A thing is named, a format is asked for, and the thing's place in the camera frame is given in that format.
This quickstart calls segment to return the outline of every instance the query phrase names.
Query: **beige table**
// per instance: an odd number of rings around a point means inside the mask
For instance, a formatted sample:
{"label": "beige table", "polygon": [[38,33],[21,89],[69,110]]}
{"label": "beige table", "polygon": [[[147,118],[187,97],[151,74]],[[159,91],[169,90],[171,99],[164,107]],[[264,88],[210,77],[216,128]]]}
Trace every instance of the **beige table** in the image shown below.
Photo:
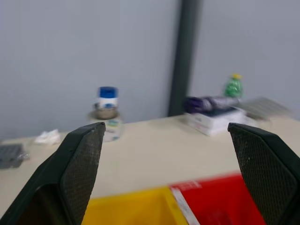
{"label": "beige table", "polygon": [[[299,122],[277,118],[263,127],[278,134],[300,156]],[[35,169],[58,148],[34,145],[33,139],[4,142],[22,143],[31,159],[20,168],[0,171],[0,217]],[[103,143],[91,197],[235,171],[239,166],[228,132],[207,137],[183,124],[182,117],[130,123],[119,140]]]}

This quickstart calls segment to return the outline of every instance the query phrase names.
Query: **small bottle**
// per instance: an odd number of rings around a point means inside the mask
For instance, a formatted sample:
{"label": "small bottle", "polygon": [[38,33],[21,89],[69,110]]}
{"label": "small bottle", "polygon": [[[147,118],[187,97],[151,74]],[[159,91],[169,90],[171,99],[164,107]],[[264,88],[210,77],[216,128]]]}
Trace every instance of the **small bottle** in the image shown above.
{"label": "small bottle", "polygon": [[115,87],[99,88],[99,109],[112,109],[118,106],[118,89]]}
{"label": "small bottle", "polygon": [[224,96],[233,98],[242,97],[243,88],[240,79],[240,74],[232,74],[231,80],[226,85]]}

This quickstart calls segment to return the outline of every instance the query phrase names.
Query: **white box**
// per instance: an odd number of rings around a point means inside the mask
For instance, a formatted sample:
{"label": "white box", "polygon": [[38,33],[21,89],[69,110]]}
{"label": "white box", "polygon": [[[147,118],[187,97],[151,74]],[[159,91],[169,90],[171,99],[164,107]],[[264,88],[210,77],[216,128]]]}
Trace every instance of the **white box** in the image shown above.
{"label": "white box", "polygon": [[186,113],[187,124],[196,130],[211,136],[227,130],[229,123],[244,123],[246,112],[230,107],[226,110],[215,110],[207,113]]}

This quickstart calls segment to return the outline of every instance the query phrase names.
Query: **green bottle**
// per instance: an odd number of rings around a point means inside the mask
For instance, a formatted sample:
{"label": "green bottle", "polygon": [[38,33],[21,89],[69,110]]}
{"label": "green bottle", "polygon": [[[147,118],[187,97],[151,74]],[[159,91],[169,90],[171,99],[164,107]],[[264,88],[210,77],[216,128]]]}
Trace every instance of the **green bottle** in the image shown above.
{"label": "green bottle", "polygon": [[224,96],[233,98],[242,97],[243,88],[240,79],[240,74],[232,74],[231,80],[226,85]]}

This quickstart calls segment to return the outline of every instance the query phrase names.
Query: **white wall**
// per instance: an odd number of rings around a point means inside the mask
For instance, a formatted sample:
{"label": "white wall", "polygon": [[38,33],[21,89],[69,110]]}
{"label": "white wall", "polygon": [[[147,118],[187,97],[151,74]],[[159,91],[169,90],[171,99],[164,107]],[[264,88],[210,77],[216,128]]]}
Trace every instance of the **white wall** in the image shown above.
{"label": "white wall", "polygon": [[190,95],[218,95],[233,72],[245,99],[272,98],[300,119],[300,1],[204,0]]}
{"label": "white wall", "polygon": [[126,122],[165,116],[178,3],[0,1],[0,140],[86,125],[99,86]]}

